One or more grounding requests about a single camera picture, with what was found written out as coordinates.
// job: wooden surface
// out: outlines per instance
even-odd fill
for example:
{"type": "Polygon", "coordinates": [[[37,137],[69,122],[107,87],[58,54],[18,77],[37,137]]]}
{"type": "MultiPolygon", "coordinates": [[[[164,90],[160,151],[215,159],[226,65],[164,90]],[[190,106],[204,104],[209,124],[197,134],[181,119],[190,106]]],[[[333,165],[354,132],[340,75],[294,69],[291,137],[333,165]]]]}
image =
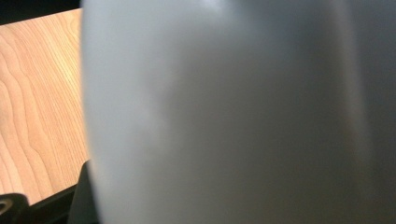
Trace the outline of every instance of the wooden surface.
{"type": "Polygon", "coordinates": [[[36,203],[77,183],[87,160],[80,10],[0,26],[0,194],[36,203]]]}

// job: gray object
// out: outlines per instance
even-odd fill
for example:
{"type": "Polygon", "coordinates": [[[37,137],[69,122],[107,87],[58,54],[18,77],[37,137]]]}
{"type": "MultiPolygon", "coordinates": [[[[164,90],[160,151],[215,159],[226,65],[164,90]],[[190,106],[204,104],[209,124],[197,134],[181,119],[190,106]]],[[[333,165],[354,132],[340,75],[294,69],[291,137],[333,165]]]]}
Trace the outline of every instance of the gray object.
{"type": "Polygon", "coordinates": [[[87,0],[105,223],[394,223],[395,1],[87,0]]]}

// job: black object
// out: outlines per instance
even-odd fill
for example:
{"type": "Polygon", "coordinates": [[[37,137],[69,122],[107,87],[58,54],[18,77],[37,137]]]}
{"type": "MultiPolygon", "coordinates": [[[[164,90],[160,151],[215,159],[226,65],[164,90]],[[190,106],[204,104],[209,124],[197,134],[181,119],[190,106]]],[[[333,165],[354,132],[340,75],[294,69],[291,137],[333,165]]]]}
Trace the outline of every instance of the black object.
{"type": "Polygon", "coordinates": [[[95,224],[99,223],[87,162],[78,183],[29,207],[22,194],[0,195],[1,224],[95,224]]]}
{"type": "Polygon", "coordinates": [[[0,0],[0,25],[79,7],[80,0],[0,0]]]}

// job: light brown wood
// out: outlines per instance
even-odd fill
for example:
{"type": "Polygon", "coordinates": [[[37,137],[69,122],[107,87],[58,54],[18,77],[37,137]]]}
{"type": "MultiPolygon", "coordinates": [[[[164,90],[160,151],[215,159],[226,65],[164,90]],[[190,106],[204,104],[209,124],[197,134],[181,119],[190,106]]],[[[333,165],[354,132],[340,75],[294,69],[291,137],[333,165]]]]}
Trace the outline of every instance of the light brown wood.
{"type": "Polygon", "coordinates": [[[0,194],[36,203],[77,183],[79,26],[80,10],[0,26],[0,194]]]}

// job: blurry gray surface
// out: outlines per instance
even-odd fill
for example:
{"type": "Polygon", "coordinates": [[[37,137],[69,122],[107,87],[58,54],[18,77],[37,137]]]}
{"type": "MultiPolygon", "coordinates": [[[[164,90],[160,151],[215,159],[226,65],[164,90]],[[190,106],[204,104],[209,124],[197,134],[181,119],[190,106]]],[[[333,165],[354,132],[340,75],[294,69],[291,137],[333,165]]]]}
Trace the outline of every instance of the blurry gray surface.
{"type": "Polygon", "coordinates": [[[393,223],[393,1],[87,0],[105,223],[393,223]]]}

